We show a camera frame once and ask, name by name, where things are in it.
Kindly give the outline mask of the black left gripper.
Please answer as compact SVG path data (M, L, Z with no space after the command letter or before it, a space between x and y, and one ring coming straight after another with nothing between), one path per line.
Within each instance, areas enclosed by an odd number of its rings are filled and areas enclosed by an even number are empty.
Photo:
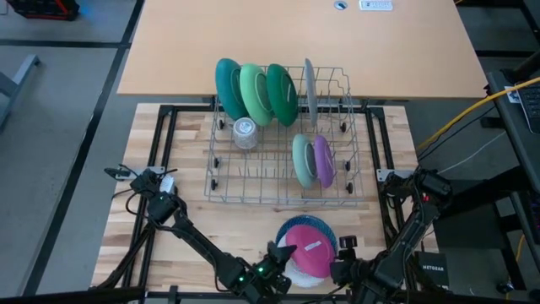
M270 241L267 243L267 258L271 263L284 267L290 260L296 245L279 247ZM280 275L271 270L269 265L253 265L240 277L240 295L251 304L278 303Z

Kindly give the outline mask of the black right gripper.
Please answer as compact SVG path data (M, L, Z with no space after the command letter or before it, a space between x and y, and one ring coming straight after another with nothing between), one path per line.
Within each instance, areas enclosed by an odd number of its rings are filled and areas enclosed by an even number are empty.
M357 258L353 248L341 249L330 263L330 270L334 285L358 290L372 282L374 260Z

